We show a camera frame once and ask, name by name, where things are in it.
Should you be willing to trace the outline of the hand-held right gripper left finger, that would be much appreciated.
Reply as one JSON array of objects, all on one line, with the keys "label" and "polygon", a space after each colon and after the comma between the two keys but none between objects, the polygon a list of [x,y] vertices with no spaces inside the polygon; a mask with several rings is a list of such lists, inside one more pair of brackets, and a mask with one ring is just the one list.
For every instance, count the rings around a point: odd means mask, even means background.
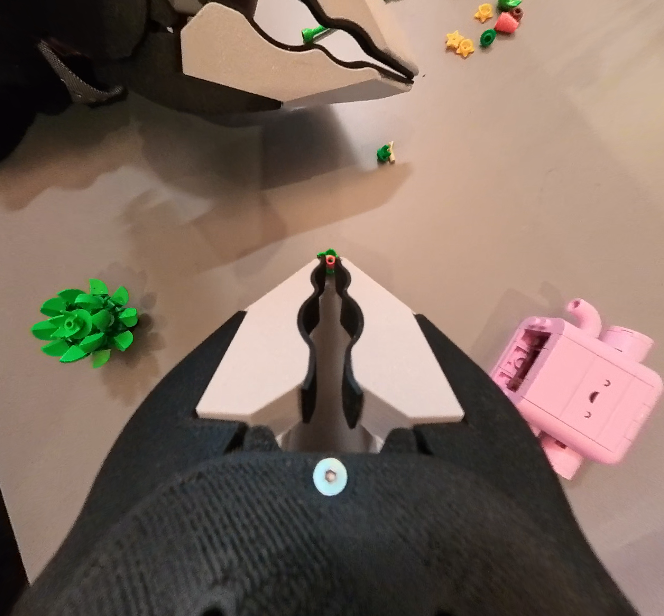
[{"label": "hand-held right gripper left finger", "polygon": [[324,258],[308,263],[246,308],[196,406],[199,418],[266,426],[278,439],[309,423],[317,400],[316,348]]}]

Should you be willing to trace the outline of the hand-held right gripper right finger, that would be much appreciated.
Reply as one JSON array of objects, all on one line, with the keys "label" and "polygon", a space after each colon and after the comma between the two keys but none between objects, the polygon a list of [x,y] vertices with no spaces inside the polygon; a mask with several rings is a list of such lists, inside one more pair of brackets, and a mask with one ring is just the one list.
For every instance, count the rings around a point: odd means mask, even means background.
[{"label": "hand-held right gripper right finger", "polygon": [[414,312],[346,258],[335,266],[344,351],[342,403],[350,429],[381,446],[394,429],[462,421],[464,411]]}]

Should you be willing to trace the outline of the green leafy toy plant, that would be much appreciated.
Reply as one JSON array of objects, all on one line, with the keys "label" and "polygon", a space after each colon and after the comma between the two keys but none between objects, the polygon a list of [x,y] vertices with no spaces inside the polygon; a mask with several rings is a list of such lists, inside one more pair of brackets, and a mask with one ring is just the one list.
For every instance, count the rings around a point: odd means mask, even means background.
[{"label": "green leafy toy plant", "polygon": [[129,305],[129,291],[110,291],[103,280],[89,279],[87,290],[62,289],[40,307],[43,319],[31,327],[42,342],[41,351],[59,363],[90,360],[101,368],[113,352],[124,352],[134,342],[139,311]]}]

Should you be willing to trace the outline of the pink toy brick toaster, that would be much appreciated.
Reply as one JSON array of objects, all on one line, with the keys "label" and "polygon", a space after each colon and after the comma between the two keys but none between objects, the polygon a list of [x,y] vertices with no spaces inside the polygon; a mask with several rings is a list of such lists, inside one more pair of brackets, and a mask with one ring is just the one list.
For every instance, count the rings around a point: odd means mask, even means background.
[{"label": "pink toy brick toaster", "polygon": [[524,319],[491,379],[518,409],[552,469],[572,480],[585,460],[619,463],[663,391],[644,365],[653,339],[617,325],[604,327],[597,309],[576,298],[559,317]]}]

